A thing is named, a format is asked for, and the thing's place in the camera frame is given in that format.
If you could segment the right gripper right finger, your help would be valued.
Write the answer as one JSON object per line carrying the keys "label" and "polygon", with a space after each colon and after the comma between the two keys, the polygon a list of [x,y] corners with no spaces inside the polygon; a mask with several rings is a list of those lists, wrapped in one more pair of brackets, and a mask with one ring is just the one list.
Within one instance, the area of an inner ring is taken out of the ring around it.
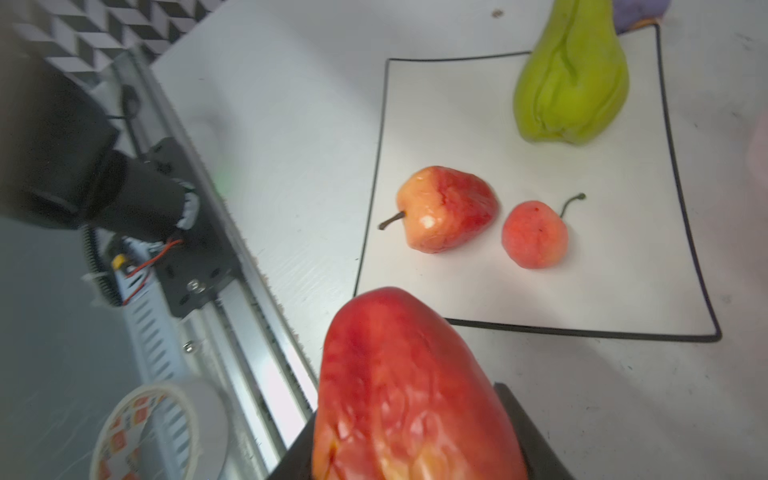
{"label": "right gripper right finger", "polygon": [[573,480],[573,475],[550,447],[510,388],[503,383],[495,383],[493,387],[516,432],[528,478]]}

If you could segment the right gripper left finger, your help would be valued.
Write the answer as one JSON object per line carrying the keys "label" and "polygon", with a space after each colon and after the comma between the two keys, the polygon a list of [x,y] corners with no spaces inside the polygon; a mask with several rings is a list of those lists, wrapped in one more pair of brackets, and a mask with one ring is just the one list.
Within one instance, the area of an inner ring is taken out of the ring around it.
{"label": "right gripper left finger", "polygon": [[312,480],[312,452],[316,414],[288,448],[268,480]]}

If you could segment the fake red yellow mango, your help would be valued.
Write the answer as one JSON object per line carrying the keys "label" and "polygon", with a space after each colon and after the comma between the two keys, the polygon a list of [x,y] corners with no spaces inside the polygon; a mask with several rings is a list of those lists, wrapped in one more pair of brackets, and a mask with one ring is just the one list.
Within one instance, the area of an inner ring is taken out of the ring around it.
{"label": "fake red yellow mango", "polygon": [[467,344],[408,292],[359,295],[327,332],[316,479],[524,479],[513,425]]}

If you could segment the fake cherry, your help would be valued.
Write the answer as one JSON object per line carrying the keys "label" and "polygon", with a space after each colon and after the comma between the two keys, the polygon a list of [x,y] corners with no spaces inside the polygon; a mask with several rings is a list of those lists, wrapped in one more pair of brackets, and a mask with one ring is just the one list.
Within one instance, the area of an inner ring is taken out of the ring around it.
{"label": "fake cherry", "polygon": [[540,201],[517,205],[502,227],[502,247],[521,268],[545,269],[558,265],[566,256],[569,233],[563,216],[574,201],[585,200],[579,193],[569,198],[560,213]]}

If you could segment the red fake fruit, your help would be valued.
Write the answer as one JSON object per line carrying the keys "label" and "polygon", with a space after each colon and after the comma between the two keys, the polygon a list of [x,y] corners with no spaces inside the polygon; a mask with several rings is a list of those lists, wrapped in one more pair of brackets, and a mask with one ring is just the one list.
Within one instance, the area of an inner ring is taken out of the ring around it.
{"label": "red fake fruit", "polygon": [[398,212],[378,225],[400,221],[407,245],[427,254],[457,248],[477,237],[496,219],[500,203],[476,175],[443,166],[414,173],[396,195]]}

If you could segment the green fake pear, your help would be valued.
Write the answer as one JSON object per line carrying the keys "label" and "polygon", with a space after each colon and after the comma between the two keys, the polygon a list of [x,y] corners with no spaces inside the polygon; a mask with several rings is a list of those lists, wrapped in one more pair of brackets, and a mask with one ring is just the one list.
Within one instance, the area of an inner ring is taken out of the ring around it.
{"label": "green fake pear", "polygon": [[555,1],[515,87],[518,131],[529,142],[586,144],[616,118],[629,86],[613,3]]}

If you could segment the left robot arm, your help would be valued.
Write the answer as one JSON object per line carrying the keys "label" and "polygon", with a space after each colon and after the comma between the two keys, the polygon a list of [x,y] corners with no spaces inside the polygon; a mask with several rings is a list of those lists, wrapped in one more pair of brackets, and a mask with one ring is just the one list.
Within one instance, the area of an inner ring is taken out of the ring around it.
{"label": "left robot arm", "polygon": [[57,230],[96,229],[164,252],[196,223],[195,190],[117,150],[114,119],[34,53],[1,53],[1,213]]}

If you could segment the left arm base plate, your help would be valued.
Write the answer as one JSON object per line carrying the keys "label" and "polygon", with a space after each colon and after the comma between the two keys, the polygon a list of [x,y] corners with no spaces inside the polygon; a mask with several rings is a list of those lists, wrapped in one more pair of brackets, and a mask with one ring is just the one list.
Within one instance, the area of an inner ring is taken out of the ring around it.
{"label": "left arm base plate", "polygon": [[183,318],[237,279],[240,262],[214,209],[214,197],[205,190],[205,177],[182,144],[166,137],[148,151],[148,158],[199,199],[194,224],[170,237],[181,243],[154,264],[170,313]]}

